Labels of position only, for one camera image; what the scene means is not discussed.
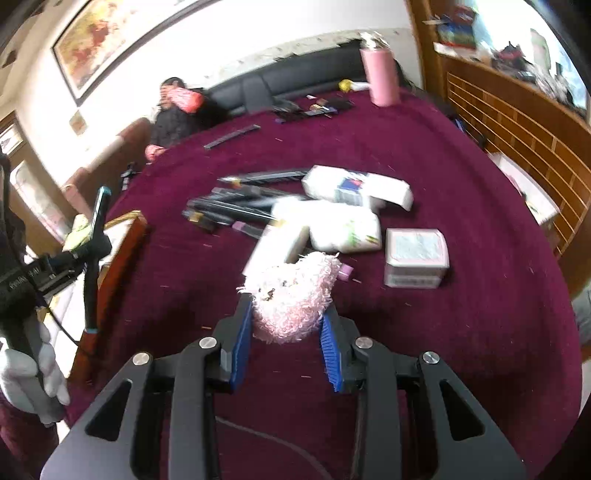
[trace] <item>white wall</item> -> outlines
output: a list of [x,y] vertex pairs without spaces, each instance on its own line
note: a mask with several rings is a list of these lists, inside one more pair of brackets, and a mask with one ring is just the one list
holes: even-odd
[[[165,30],[119,65],[80,107],[89,128],[78,138],[69,126],[76,105],[50,49],[85,2],[74,0],[56,22],[17,101],[20,123],[58,184],[88,164],[89,157],[130,122],[149,115],[158,100],[158,85],[167,77],[193,83],[236,59],[321,33],[412,29],[404,0],[219,0]],[[412,56],[418,69],[418,55]]]

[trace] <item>pink sleeve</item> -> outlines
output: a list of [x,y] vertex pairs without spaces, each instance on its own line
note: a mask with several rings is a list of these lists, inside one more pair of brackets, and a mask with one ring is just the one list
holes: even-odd
[[203,95],[185,88],[176,87],[170,90],[168,97],[185,113],[195,113],[203,104]]
[[159,145],[148,145],[145,150],[146,158],[148,161],[152,162],[158,157],[159,155],[163,154],[166,151],[164,147],[160,147]]

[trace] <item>label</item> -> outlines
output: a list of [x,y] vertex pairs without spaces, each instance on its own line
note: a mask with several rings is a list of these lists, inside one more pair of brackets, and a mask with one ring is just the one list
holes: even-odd
[[[33,278],[38,276],[39,273],[41,273],[41,269],[39,267],[34,267],[29,270],[29,275]],[[13,291],[25,283],[28,283],[26,276],[19,274],[14,280],[8,282],[8,291]]]
[[363,174],[348,172],[348,176],[343,179],[335,191],[335,201],[347,205],[362,206],[361,188],[365,179],[366,176]]
[[415,276],[400,276],[400,275],[388,275],[386,285],[388,287],[401,287],[401,288],[437,288],[441,283],[439,277],[422,277],[420,275]]
[[398,261],[435,261],[441,258],[439,237],[429,233],[407,233],[394,237],[394,253]]

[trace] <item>metal screw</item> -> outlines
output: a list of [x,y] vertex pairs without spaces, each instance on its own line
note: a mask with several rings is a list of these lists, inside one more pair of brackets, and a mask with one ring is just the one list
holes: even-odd
[[150,361],[150,355],[146,352],[136,353],[134,355],[134,365],[145,365]]
[[357,345],[359,348],[371,348],[373,344],[374,341],[369,337],[359,337],[357,340],[355,340],[355,345]]
[[425,352],[423,353],[423,360],[428,364],[435,365],[438,364],[441,359],[435,352]]
[[203,349],[213,348],[217,345],[217,340],[214,337],[204,337],[199,340],[199,346]]

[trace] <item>white package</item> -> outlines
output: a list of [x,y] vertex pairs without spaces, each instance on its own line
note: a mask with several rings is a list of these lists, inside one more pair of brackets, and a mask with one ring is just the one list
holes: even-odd
[[519,190],[525,193],[527,201],[525,204],[529,208],[535,221],[542,227],[549,228],[554,222],[554,218],[560,213],[560,208],[544,189],[523,170],[517,163],[502,153],[493,153],[489,155],[497,167],[512,180],[511,183],[517,184]]
[[282,263],[294,263],[304,250],[309,228],[297,219],[278,218],[263,230],[242,274],[266,270]]
[[384,284],[437,288],[449,268],[445,237],[439,230],[389,228]]
[[280,200],[272,215],[310,228],[315,250],[351,253],[382,248],[378,216],[362,206],[326,200]]
[[302,179],[302,185],[309,197],[364,206],[374,212],[385,202],[396,203],[405,210],[413,205],[408,183],[375,173],[315,165]]

